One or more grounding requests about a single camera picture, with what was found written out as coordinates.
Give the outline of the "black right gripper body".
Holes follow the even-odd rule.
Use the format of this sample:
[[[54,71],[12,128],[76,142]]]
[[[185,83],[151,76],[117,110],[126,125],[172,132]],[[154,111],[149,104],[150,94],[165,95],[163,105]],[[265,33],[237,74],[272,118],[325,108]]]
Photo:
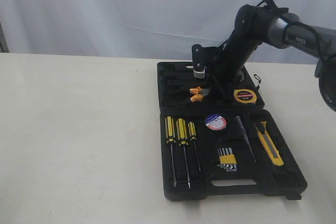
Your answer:
[[[220,84],[238,85],[241,82],[241,71],[246,62],[240,47],[206,47],[207,66]]]

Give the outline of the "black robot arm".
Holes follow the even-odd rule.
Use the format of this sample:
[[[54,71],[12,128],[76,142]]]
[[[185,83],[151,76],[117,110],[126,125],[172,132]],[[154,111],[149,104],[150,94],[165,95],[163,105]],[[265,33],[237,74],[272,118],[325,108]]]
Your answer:
[[[304,24],[286,9],[244,5],[236,15],[233,32],[212,64],[215,77],[236,82],[241,68],[262,43],[278,49],[294,47],[317,58],[314,76],[320,94],[335,110],[335,30]]]

